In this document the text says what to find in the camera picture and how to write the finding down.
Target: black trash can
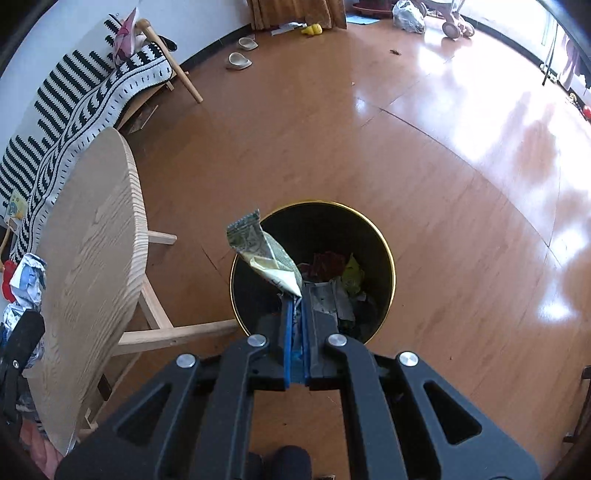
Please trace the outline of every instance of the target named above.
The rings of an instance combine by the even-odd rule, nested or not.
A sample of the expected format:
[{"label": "black trash can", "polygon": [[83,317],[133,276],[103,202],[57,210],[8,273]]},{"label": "black trash can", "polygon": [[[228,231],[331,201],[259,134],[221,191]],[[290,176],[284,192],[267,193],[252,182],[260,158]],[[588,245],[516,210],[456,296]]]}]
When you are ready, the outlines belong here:
[{"label": "black trash can", "polygon": [[[261,226],[277,240],[296,264],[310,263],[315,253],[332,251],[349,259],[351,253],[365,272],[362,290],[374,301],[357,340],[366,343],[384,322],[394,298],[396,275],[390,248],[378,228],[364,215],[333,202],[306,201],[282,207]],[[247,335],[258,320],[281,311],[279,290],[255,273],[238,255],[230,274],[230,297],[236,319]]]}]

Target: slipper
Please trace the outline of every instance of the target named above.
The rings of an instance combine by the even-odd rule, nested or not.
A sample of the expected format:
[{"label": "slipper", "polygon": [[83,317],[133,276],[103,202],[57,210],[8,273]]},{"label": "slipper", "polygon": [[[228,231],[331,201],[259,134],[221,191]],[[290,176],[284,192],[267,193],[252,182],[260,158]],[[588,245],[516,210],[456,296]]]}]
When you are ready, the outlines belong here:
[{"label": "slipper", "polygon": [[226,61],[226,68],[228,70],[244,70],[251,65],[252,62],[250,60],[242,55],[242,53],[237,52],[230,53],[230,56]]},{"label": "slipper", "polygon": [[242,37],[240,40],[238,40],[238,47],[240,47],[242,50],[249,51],[257,48],[258,43],[249,37]]}]

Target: curtain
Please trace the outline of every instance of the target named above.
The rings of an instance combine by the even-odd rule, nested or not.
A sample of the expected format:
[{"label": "curtain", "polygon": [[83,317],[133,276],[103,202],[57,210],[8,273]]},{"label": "curtain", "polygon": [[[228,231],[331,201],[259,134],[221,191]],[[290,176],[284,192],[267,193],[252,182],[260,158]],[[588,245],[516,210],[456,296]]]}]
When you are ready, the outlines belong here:
[{"label": "curtain", "polygon": [[297,20],[319,23],[322,28],[347,28],[343,0],[248,0],[248,5],[255,30]]}]

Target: crumpled wrapper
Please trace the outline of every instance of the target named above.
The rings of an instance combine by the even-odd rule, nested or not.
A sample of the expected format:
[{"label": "crumpled wrapper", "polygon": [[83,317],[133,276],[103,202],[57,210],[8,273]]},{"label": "crumpled wrapper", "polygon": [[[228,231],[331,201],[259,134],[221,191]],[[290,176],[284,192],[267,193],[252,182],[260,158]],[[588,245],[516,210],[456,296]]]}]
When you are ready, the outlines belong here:
[{"label": "crumpled wrapper", "polygon": [[256,210],[228,226],[228,242],[250,267],[281,291],[301,297],[302,279],[284,248],[261,228]]},{"label": "crumpled wrapper", "polygon": [[[41,296],[46,285],[46,265],[40,257],[33,254],[25,254],[18,264],[10,280],[10,289],[16,301],[10,303],[4,309],[2,318],[4,324],[2,344],[8,341],[10,334],[14,330],[14,327],[16,327],[22,314],[25,313],[25,310],[41,311]],[[25,368],[31,368],[40,360],[43,357],[44,351],[45,348],[42,338],[33,350]]]}]

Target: gold rim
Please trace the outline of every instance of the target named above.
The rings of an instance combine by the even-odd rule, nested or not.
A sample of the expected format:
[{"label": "gold rim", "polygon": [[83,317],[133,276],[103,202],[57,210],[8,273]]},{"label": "gold rim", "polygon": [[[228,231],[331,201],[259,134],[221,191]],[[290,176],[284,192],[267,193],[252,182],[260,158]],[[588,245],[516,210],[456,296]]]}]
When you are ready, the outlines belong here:
[{"label": "gold rim", "polygon": [[[367,218],[363,213],[358,212],[357,210],[355,210],[349,206],[346,206],[346,205],[343,205],[342,203],[337,203],[337,202],[328,202],[325,200],[304,200],[301,202],[288,203],[287,205],[276,208],[271,213],[268,213],[267,215],[265,215],[261,219],[261,222],[281,210],[285,210],[287,208],[294,207],[296,205],[305,205],[306,203],[324,203],[327,205],[334,205],[337,207],[344,208],[345,210],[348,210],[351,213],[354,213],[358,217],[361,217],[363,220],[365,220],[365,222],[367,222],[367,224],[371,228],[374,229],[375,233],[378,235],[379,239],[382,241],[382,243],[384,245],[384,248],[386,249],[386,253],[388,254],[388,259],[390,260],[390,270],[392,271],[392,294],[390,295],[390,303],[388,304],[388,309],[386,310],[386,314],[384,315],[382,322],[379,324],[378,329],[369,338],[369,340],[367,340],[367,342],[365,342],[365,343],[368,343],[371,341],[372,338],[374,338],[378,334],[380,328],[382,328],[382,325],[384,324],[384,322],[386,321],[386,318],[388,317],[388,313],[390,312],[390,308],[392,307],[392,302],[394,301],[394,293],[396,292],[396,269],[394,267],[394,257],[392,256],[392,252],[390,251],[390,247],[388,246],[386,239],[382,235],[382,232],[379,231],[378,227],[376,227],[375,224],[369,218]],[[236,320],[240,324],[240,327],[242,328],[244,333],[246,333],[247,335],[250,335],[250,332],[248,331],[248,329],[246,328],[246,325],[244,325],[244,323],[242,322],[242,319],[240,318],[240,315],[238,314],[238,309],[236,308],[236,303],[234,302],[234,291],[233,291],[234,282],[233,282],[233,280],[234,280],[234,273],[236,271],[236,262],[237,261],[238,261],[238,254],[234,255],[234,261],[232,262],[232,270],[230,271],[230,300],[232,302],[232,310],[234,310],[234,316],[236,317]]]}]

